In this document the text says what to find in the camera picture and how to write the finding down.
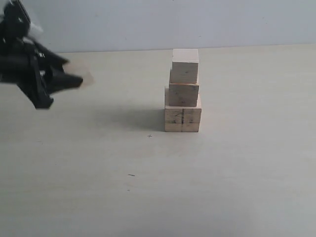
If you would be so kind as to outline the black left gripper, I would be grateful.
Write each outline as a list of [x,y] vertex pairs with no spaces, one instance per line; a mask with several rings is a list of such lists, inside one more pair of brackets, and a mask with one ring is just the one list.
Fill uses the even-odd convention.
[[12,42],[0,40],[0,81],[17,85],[36,109],[49,109],[53,99],[49,94],[76,89],[83,83],[80,76],[53,70],[48,75],[48,92],[40,74],[38,51],[48,64],[62,68],[69,63],[64,58],[34,41],[34,44],[16,39]]

